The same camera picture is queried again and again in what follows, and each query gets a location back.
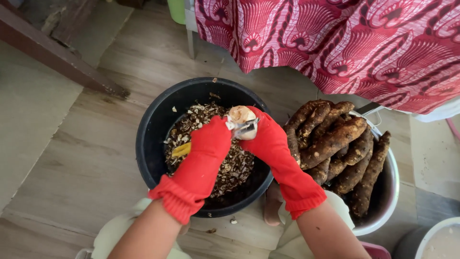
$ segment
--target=white chair leg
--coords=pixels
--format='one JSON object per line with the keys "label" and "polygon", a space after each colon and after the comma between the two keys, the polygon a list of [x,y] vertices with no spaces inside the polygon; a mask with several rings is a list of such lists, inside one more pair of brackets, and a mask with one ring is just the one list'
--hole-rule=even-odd
{"label": "white chair leg", "polygon": [[192,30],[187,30],[187,38],[189,40],[189,54],[191,59],[195,59],[196,52],[197,52],[197,42],[198,42],[198,34],[193,32]]}

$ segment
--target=pink hose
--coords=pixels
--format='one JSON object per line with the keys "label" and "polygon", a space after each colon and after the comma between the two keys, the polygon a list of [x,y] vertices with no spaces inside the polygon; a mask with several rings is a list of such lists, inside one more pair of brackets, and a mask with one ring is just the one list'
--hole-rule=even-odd
{"label": "pink hose", "polygon": [[457,130],[457,128],[454,125],[454,122],[452,121],[452,118],[446,119],[447,124],[449,125],[450,130],[452,133],[457,137],[457,139],[460,141],[460,132]]}

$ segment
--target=red rubber glove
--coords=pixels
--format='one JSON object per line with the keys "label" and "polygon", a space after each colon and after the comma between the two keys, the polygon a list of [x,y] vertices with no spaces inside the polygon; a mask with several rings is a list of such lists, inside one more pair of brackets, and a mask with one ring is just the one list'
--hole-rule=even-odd
{"label": "red rubber glove", "polygon": [[284,130],[267,113],[248,106],[260,118],[257,135],[253,140],[240,141],[240,146],[270,166],[280,184],[286,201],[286,210],[296,220],[303,212],[318,207],[326,200],[324,190],[310,175],[304,173],[288,148]]}
{"label": "red rubber glove", "polygon": [[217,173],[231,146],[231,131],[225,122],[214,116],[208,124],[190,134],[190,153],[182,161],[173,177],[163,175],[148,197],[163,199],[163,207],[182,225],[204,205],[211,195]]}

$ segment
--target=green container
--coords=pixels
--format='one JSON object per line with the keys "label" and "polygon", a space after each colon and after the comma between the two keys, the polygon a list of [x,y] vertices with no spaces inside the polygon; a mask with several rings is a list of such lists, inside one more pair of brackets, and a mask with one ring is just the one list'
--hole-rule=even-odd
{"label": "green container", "polygon": [[171,18],[173,18],[174,22],[185,24],[184,0],[168,0],[168,6]]}

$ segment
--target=metal bowl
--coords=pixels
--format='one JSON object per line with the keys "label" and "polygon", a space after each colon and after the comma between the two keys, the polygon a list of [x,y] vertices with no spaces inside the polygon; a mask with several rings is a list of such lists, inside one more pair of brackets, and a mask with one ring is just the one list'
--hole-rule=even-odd
{"label": "metal bowl", "polygon": [[[351,111],[350,114],[361,116],[361,114]],[[367,121],[372,127],[374,139],[378,139],[382,133],[370,121]],[[383,171],[377,178],[371,195],[369,211],[367,216],[356,224],[353,233],[366,235],[379,229],[390,218],[396,208],[399,197],[399,172],[395,157],[391,148],[386,155]]]}

